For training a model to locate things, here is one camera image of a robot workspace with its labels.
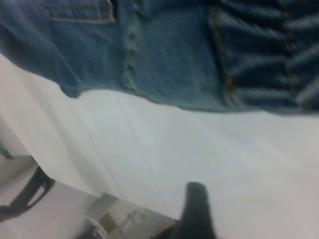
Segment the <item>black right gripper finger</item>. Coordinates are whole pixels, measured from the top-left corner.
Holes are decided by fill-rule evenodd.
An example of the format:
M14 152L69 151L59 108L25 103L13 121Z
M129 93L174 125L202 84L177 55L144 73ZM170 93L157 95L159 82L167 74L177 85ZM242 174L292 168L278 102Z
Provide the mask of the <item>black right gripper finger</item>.
M197 182L187 184L184 210L171 237L173 239L218 238L210 214L208 193L203 184Z

